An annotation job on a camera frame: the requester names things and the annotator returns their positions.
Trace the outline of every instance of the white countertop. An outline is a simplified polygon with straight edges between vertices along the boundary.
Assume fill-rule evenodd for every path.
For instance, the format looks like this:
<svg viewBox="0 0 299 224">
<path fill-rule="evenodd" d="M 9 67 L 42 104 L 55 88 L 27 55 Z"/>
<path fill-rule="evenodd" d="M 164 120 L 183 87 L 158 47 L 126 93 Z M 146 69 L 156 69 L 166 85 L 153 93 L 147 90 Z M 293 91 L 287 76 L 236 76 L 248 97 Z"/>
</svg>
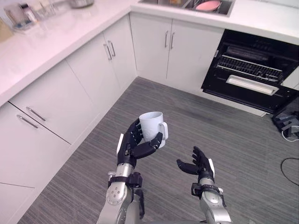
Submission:
<svg viewBox="0 0 299 224">
<path fill-rule="evenodd" d="M 299 10 L 259 1 L 236 0 L 229 17 L 138 0 L 95 0 L 15 34 L 0 43 L 0 106 L 44 72 L 130 11 L 233 29 L 299 44 Z"/>
</svg>

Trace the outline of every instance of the white mug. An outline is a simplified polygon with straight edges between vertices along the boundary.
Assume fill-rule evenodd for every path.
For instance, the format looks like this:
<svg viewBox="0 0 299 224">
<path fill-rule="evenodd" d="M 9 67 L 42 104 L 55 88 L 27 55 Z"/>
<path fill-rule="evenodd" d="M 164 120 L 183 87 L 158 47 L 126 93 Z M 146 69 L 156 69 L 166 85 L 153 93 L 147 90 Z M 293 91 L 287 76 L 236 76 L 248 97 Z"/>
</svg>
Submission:
<svg viewBox="0 0 299 224">
<path fill-rule="evenodd" d="M 163 134 L 162 142 L 159 148 L 165 145 L 165 140 L 168 139 L 168 127 L 163 121 L 162 112 L 148 112 L 139 116 L 143 138 L 145 141 L 151 141 L 155 138 L 158 132 Z"/>
</svg>

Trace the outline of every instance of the power cord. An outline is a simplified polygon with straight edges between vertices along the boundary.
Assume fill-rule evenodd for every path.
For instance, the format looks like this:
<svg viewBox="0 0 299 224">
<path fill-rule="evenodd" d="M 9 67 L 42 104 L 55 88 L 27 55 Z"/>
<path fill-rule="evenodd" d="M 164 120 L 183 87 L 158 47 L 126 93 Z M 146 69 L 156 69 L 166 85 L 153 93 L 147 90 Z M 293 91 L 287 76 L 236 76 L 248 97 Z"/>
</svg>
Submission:
<svg viewBox="0 0 299 224">
<path fill-rule="evenodd" d="M 282 135 L 282 137 L 283 137 L 286 141 L 288 141 L 288 142 L 299 141 L 299 139 L 288 140 L 288 139 L 284 136 L 284 131 L 281 131 L 281 135 Z"/>
<path fill-rule="evenodd" d="M 296 182 L 291 181 L 291 180 L 285 175 L 284 171 L 282 170 L 282 165 L 283 165 L 283 163 L 284 163 L 286 160 L 299 160 L 299 158 L 293 158 L 293 157 L 285 158 L 285 159 L 282 160 L 281 163 L 280 163 L 280 170 L 281 170 L 282 174 L 285 176 L 285 178 L 288 179 L 288 181 L 292 182 L 293 184 L 296 184 L 297 186 L 299 186 L 299 184 L 297 184 Z"/>
</svg>

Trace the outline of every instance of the gray carpet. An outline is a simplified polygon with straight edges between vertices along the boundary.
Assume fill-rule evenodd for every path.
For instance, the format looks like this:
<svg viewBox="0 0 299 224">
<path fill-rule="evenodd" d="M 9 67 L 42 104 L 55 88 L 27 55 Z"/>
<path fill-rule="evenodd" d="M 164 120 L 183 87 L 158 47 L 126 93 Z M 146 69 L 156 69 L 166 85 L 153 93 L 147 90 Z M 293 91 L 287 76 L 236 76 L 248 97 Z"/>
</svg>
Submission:
<svg viewBox="0 0 299 224">
<path fill-rule="evenodd" d="M 149 111 L 164 113 L 169 139 L 161 150 L 137 162 L 145 189 L 144 221 L 205 219 L 198 198 L 190 193 L 196 177 L 176 165 L 178 158 L 191 161 L 197 145 L 214 161 L 216 184 L 224 188 L 235 224 L 299 223 L 299 188 L 279 167 L 282 159 L 299 156 L 299 141 L 283 140 L 269 116 L 137 78 L 19 224 L 95 224 L 105 201 L 107 172 L 115 170 L 119 135 Z M 287 161 L 283 169 L 299 181 L 298 161 Z"/>
</svg>

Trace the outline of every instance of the robotic arm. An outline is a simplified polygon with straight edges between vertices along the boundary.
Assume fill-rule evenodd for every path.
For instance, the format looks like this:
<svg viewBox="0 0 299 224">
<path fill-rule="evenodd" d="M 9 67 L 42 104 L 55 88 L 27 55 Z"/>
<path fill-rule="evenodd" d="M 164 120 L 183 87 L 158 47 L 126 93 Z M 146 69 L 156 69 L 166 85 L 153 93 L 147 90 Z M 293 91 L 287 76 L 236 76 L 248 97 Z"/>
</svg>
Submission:
<svg viewBox="0 0 299 224">
<path fill-rule="evenodd" d="M 142 210 L 139 199 L 143 197 L 140 173 L 133 173 L 137 159 L 154 153 L 160 146 L 163 134 L 148 142 L 140 144 L 143 135 L 139 119 L 133 122 L 126 133 L 121 134 L 117 149 L 117 170 L 109 172 L 109 186 L 105 205 L 100 213 L 97 224 L 140 224 Z M 198 182 L 192 184 L 192 195 L 199 197 L 201 210 L 206 215 L 208 224 L 231 224 L 231 219 L 223 198 L 223 190 L 214 183 L 214 166 L 211 159 L 194 147 L 193 164 L 177 160 L 178 167 L 192 175 L 198 175 Z"/>
<path fill-rule="evenodd" d="M 199 197 L 201 210 L 208 224 L 231 224 L 231 219 L 223 198 L 223 190 L 214 182 L 214 166 L 211 159 L 194 146 L 193 163 L 177 160 L 178 167 L 188 174 L 198 175 L 198 182 L 192 184 L 191 193 Z"/>
<path fill-rule="evenodd" d="M 124 135 L 121 135 L 120 147 L 117 150 L 117 170 L 109 172 L 106 201 L 97 224 L 140 223 L 139 213 L 136 214 L 136 218 L 126 219 L 128 207 L 134 201 L 133 187 L 142 184 L 140 174 L 132 172 L 137 159 L 151 155 L 159 148 L 162 136 L 163 134 L 159 132 L 153 140 L 138 145 L 143 138 L 139 119 L 130 125 Z"/>
</svg>

